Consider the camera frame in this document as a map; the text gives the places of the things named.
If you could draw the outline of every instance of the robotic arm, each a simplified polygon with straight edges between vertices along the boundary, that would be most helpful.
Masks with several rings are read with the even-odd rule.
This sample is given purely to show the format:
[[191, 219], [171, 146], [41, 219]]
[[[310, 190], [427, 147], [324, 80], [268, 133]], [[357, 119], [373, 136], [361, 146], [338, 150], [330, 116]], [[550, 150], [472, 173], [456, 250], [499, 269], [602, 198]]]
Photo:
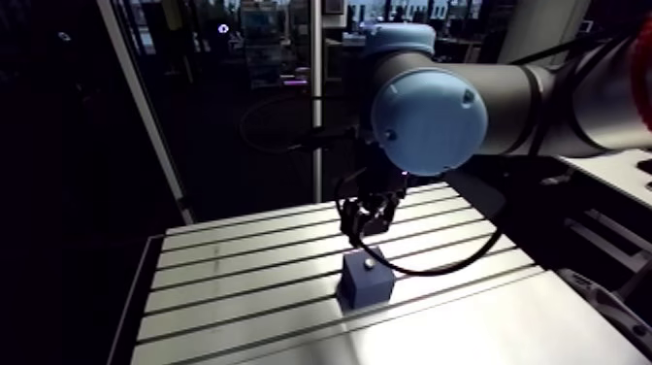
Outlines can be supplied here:
[[652, 147], [647, 24], [635, 41], [614, 37], [554, 69], [435, 63], [429, 26], [368, 29], [352, 80], [359, 191], [338, 206], [342, 232], [364, 247], [357, 238], [388, 229], [407, 175], [438, 175], [474, 154], [580, 157]]

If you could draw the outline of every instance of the vertical metal rod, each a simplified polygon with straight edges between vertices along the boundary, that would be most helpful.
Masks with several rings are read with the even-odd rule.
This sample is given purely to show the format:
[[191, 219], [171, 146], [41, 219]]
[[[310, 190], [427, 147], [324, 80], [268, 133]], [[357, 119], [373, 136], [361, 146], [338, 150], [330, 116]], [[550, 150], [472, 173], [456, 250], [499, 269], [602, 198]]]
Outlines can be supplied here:
[[[163, 169], [163, 174], [168, 182], [168, 186], [172, 190], [175, 200], [179, 202], [183, 198], [181, 184], [177, 178], [172, 159], [168, 155], [167, 148], [163, 142], [163, 136], [159, 133], [153, 113], [149, 108], [149, 103], [145, 97], [145, 93], [143, 92], [143, 87], [141, 86], [138, 74], [136, 73], [136, 68], [134, 67], [134, 63], [129, 55], [129, 49], [122, 38], [122, 33], [120, 32], [117, 19], [115, 18], [114, 9], [111, 5], [111, 0], [97, 0], [97, 5], [100, 8], [104, 25], [107, 27], [107, 31], [111, 37], [117, 60], [120, 62], [120, 67], [124, 73], [124, 78], [127, 80], [127, 84], [129, 85], [131, 94], [134, 97], [134, 102], [136, 103], [138, 112], [143, 119], [143, 124], [145, 125], [149, 140], [154, 147], [156, 157], [158, 157], [158, 163]], [[192, 224], [194, 222], [192, 214], [187, 208], [179, 206], [179, 210], [185, 224]]]
[[[322, 88], [322, 20], [321, 1], [310, 2], [310, 85], [312, 96], [312, 126], [321, 126]], [[312, 153], [312, 200], [321, 203], [321, 149]]]

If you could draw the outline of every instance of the cable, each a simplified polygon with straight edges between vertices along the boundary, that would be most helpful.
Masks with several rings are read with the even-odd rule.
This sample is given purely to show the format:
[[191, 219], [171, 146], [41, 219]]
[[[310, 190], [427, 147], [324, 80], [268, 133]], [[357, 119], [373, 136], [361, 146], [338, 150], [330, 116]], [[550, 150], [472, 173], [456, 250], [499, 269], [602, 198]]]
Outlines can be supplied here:
[[[334, 195], [335, 195], [335, 206], [336, 206], [336, 208], [338, 210], [338, 213], [340, 214], [340, 217], [342, 217], [342, 205], [340, 203], [340, 200], [342, 199], [341, 198], [342, 186], [345, 183], [351, 182], [357, 176], [359, 176], [360, 174], [365, 172], [365, 170], [366, 170], [366, 168], [360, 169], [360, 170], [354, 172], [353, 174], [338, 180], [338, 183], [335, 186], [335, 194]], [[504, 219], [504, 217], [506, 215], [506, 212], [507, 212], [506, 206], [507, 206], [506, 203], [503, 204], [503, 206], [501, 207], [501, 209], [499, 210], [499, 212], [497, 214], [496, 221]], [[362, 248], [374, 260], [376, 260], [377, 262], [379, 262], [382, 265], [385, 265], [385, 266], [389, 267], [392, 270], [396, 270], [399, 273], [403, 273], [403, 274], [411, 275], [411, 276], [415, 276], [415, 277], [435, 277], [435, 276], [439, 276], [439, 275], [450, 274], [450, 273], [453, 273], [455, 271], [464, 269], [465, 267], [473, 264], [480, 257], [484, 256], [496, 244], [496, 242], [498, 242], [498, 240], [503, 236], [503, 229], [500, 227], [499, 224], [497, 224], [496, 231], [494, 231], [494, 233], [491, 235], [491, 237], [489, 237], [487, 242], [484, 245], [482, 245], [482, 247], [478, 251], [476, 251], [474, 254], [472, 254], [471, 256], [465, 258], [462, 261], [458, 261], [456, 263], [453, 263], [453, 264], [450, 264], [448, 266], [441, 267], [441, 268], [438, 268], [438, 269], [416, 271], [416, 270], [406, 269], [406, 268], [403, 268], [401, 266], [397, 266], [397, 265], [387, 261], [387, 259], [385, 259], [384, 257], [382, 257], [382, 256], [378, 255], [377, 253], [375, 253], [369, 246], [367, 246], [364, 242], [362, 242], [362, 239], [360, 238], [360, 235], [361, 235], [363, 229], [364, 229], [364, 227], [362, 227], [360, 229], [361, 232], [356, 232], [356, 233], [351, 234], [351, 235], [348, 236], [349, 242], [354, 247]]]
[[243, 142], [250, 147], [251, 149], [255, 149], [260, 153], [265, 153], [265, 154], [284, 154], [291, 152], [293, 150], [299, 149], [301, 145], [290, 145], [285, 148], [280, 148], [280, 149], [270, 149], [264, 146], [257, 145], [253, 143], [249, 137], [247, 136], [246, 133], [246, 121], [251, 117], [252, 114], [255, 112], [260, 111], [263, 108], [269, 107], [271, 105], [274, 105], [276, 103], [281, 103], [289, 100], [301, 100], [301, 99], [308, 99], [308, 100], [345, 100], [346, 96], [301, 96], [301, 95], [283, 95], [280, 97], [276, 98], [270, 98], [266, 100], [262, 100], [253, 106], [251, 106], [249, 109], [244, 112], [243, 116], [238, 120], [238, 133], [240, 135], [240, 138], [243, 140]]
[[600, 39], [617, 37], [622, 34], [631, 34], [632, 32], [637, 31], [641, 23], [643, 22], [643, 20], [644, 17], [637, 18], [634, 21], [621, 23], [618, 26], [614, 26], [613, 28], [605, 29], [596, 33], [586, 35], [584, 37], [576, 38], [572, 41], [565, 42], [555, 47], [551, 47], [547, 50], [541, 50], [539, 52], [527, 55], [515, 61], [511, 61], [509, 62], [509, 64], [523, 65], [526, 63], [531, 63], [533, 61], [543, 59], [545, 57], [549, 57], [551, 55], [555, 55], [557, 53], [561, 53], [566, 50], [581, 50], [583, 48], [589, 48], [594, 45], [594, 42]]

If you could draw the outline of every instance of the blue cube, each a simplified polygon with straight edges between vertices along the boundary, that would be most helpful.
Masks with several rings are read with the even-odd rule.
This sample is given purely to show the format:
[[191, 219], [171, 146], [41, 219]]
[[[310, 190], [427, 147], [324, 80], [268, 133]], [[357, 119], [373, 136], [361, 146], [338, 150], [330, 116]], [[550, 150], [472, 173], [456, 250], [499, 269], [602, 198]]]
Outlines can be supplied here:
[[[374, 252], [384, 258], [382, 251]], [[341, 294], [351, 309], [386, 302], [394, 289], [394, 272], [363, 250], [344, 255]]]

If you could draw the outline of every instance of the aluminum table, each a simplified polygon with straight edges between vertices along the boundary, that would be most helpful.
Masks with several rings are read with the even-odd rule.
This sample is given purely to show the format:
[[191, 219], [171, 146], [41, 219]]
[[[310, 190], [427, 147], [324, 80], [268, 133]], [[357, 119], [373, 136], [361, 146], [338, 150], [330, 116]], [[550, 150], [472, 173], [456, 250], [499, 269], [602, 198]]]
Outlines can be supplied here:
[[[132, 364], [649, 364], [555, 273], [507, 237], [456, 273], [405, 277], [388, 303], [343, 310], [333, 203], [170, 229], [138, 309]], [[469, 256], [495, 227], [445, 183], [410, 189], [393, 262]]]

